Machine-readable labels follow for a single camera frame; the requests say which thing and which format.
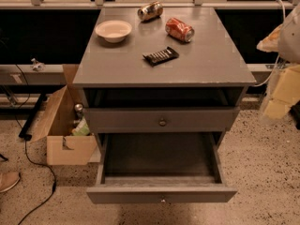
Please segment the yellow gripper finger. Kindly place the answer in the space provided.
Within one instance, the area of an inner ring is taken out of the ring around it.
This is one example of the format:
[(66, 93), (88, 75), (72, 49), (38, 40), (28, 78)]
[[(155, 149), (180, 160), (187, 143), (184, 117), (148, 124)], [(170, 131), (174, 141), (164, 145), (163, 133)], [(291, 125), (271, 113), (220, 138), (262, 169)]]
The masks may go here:
[(271, 53), (278, 51), (278, 39), (282, 25), (276, 27), (267, 37), (257, 44), (257, 49), (262, 52)]
[(262, 120), (282, 119), (300, 101), (300, 65), (276, 68), (267, 84), (262, 102)]

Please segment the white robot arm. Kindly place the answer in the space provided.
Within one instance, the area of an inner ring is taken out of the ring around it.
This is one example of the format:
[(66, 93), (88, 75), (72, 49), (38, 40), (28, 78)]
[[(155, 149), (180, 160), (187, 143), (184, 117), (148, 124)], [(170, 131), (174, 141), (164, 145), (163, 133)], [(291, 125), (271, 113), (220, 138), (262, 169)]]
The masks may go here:
[(276, 67), (271, 72), (266, 97), (260, 108), (262, 121), (277, 121), (300, 101), (300, 4), (258, 43), (257, 49), (276, 52), (289, 64), (285, 68)]

